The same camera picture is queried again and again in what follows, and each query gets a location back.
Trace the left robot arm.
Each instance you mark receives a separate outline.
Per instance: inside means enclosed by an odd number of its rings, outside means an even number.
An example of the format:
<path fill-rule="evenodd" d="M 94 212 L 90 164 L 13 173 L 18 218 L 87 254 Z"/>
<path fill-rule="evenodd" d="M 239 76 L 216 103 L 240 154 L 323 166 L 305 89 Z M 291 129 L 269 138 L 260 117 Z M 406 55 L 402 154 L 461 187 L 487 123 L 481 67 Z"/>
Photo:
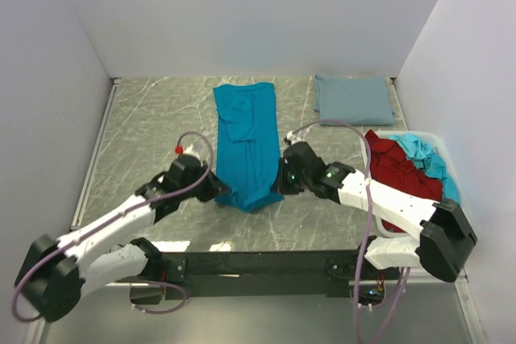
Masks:
<path fill-rule="evenodd" d="M 170 168 L 154 176 L 119 207 L 88 226 L 57 239 L 43 235 L 27 252 L 15 280 L 11 312 L 23 296 L 48 322 L 60 320 L 78 301 L 107 284 L 134 278 L 158 288 L 168 287 L 163 253 L 153 242 L 126 237 L 154 225 L 190 198 L 208 202 L 230 188 L 194 155 L 180 155 Z"/>

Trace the teal blue t-shirt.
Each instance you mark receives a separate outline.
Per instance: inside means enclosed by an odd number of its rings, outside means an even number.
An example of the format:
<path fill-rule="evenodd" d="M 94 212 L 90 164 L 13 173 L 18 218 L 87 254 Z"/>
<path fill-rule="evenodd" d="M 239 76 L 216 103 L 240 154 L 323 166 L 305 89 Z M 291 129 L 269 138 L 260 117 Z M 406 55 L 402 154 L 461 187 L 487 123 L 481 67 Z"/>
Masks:
<path fill-rule="evenodd" d="M 274 85 L 220 85 L 214 100 L 216 175 L 231 189 L 216 201 L 245 213 L 282 201 L 273 188 L 281 158 Z"/>

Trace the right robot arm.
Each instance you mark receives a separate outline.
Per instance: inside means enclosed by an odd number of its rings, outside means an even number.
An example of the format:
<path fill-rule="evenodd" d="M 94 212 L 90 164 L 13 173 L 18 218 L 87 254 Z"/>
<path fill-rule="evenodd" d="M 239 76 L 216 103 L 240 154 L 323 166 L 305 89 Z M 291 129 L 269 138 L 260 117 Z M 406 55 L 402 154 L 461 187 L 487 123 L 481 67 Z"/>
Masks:
<path fill-rule="evenodd" d="M 288 141 L 279 163 L 280 193 L 305 190 L 316 197 L 363 211 L 398 226 L 405 235 L 375 237 L 354 258 L 358 276 L 371 279 L 391 267 L 420 267 L 443 282 L 457 280 L 477 243 L 461 206 L 423 199 L 368 179 L 351 166 L 327 164 L 301 140 Z"/>

